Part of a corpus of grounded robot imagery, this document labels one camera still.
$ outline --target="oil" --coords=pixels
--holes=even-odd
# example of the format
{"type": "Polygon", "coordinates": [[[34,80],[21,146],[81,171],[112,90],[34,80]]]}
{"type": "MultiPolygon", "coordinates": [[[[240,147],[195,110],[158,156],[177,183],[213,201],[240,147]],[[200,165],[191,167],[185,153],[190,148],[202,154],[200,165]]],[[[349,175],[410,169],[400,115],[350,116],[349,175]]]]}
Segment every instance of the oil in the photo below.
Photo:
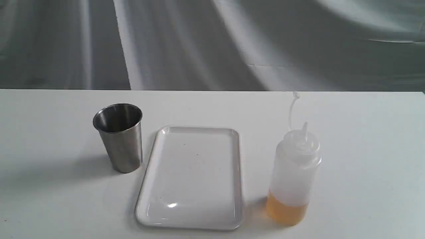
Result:
{"type": "Polygon", "coordinates": [[[278,201],[271,192],[267,198],[267,214],[280,224],[293,226],[301,222],[306,214],[307,206],[291,207],[278,201]]]}

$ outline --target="table surface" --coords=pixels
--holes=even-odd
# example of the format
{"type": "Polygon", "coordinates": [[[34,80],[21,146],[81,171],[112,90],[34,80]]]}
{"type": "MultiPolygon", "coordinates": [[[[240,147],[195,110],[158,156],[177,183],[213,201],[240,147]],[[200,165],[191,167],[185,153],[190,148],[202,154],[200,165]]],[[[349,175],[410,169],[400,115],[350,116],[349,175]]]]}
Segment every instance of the table surface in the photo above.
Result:
{"type": "Polygon", "coordinates": [[[0,238],[425,237],[423,93],[300,92],[323,163],[305,219],[282,228],[264,212],[292,92],[0,90],[0,238]],[[143,111],[144,164],[115,173],[92,126],[102,107],[143,111]],[[230,127],[241,136],[246,215],[235,231],[139,225],[134,207],[158,129],[230,127]]]}

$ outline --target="plastic bottle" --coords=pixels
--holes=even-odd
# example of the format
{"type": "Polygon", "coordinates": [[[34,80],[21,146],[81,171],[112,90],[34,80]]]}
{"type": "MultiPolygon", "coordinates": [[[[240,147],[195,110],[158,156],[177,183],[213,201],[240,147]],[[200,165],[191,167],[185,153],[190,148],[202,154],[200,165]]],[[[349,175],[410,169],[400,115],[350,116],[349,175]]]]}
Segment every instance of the plastic bottle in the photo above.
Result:
{"type": "MultiPolygon", "coordinates": [[[[289,110],[291,130],[292,108],[289,110]]],[[[316,171],[322,162],[320,144],[316,136],[307,131],[307,122],[301,130],[285,134],[276,148],[275,163],[266,210],[275,221],[292,226],[304,218],[310,201],[310,191],[316,171]]]]}

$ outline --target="tray rim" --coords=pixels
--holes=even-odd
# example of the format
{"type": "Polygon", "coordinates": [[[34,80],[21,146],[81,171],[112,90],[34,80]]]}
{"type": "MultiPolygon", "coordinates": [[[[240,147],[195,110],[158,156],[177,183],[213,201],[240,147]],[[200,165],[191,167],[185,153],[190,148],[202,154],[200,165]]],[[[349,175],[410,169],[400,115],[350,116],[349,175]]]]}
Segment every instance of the tray rim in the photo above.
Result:
{"type": "Polygon", "coordinates": [[[245,198],[244,198],[244,183],[243,183],[243,179],[242,179],[242,153],[241,153],[241,135],[239,134],[239,132],[237,132],[235,129],[233,128],[229,128],[229,127],[216,127],[216,126],[193,126],[193,125],[166,125],[162,128],[160,128],[157,133],[155,134],[155,138],[153,140],[153,145],[152,145],[152,149],[150,151],[150,155],[149,155],[149,159],[148,162],[146,163],[146,169],[144,172],[144,175],[142,177],[142,184],[137,196],[137,201],[136,201],[136,206],[134,208],[134,213],[136,216],[136,221],[138,221],[140,224],[142,224],[143,226],[146,227],[151,227],[151,228],[174,228],[174,229],[191,229],[191,230],[222,230],[222,231],[230,231],[230,230],[235,230],[238,227],[240,227],[244,220],[245,220],[245,198]],[[153,155],[153,153],[155,152],[156,148],[158,147],[158,143],[157,143],[157,138],[161,133],[161,131],[167,129],[167,128],[172,128],[172,127],[179,127],[179,128],[203,128],[203,129],[224,129],[224,130],[230,130],[233,133],[235,133],[237,135],[237,139],[238,139],[238,167],[239,167],[239,184],[241,186],[240,188],[240,193],[241,193],[241,198],[240,198],[240,204],[241,204],[241,218],[239,221],[237,221],[237,223],[235,223],[234,225],[232,225],[231,227],[228,228],[223,228],[223,229],[218,229],[218,228],[190,228],[190,227],[172,227],[172,226],[163,226],[163,225],[155,225],[155,224],[149,224],[149,223],[145,223],[145,221],[139,216],[139,210],[138,208],[140,207],[139,202],[140,202],[140,197],[142,194],[142,189],[145,186],[146,183],[146,175],[149,172],[149,168],[150,168],[150,162],[151,162],[151,157],[153,155]]]}

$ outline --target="metal cup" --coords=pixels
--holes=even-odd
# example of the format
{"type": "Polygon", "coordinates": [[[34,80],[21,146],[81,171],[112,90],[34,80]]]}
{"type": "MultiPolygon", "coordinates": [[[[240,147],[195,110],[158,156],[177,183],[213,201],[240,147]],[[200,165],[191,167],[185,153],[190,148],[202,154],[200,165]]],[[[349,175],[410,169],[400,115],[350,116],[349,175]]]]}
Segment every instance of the metal cup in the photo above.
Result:
{"type": "Polygon", "coordinates": [[[115,104],[93,117],[112,167],[120,173],[133,172],[142,162],[142,111],[131,104],[115,104]]]}

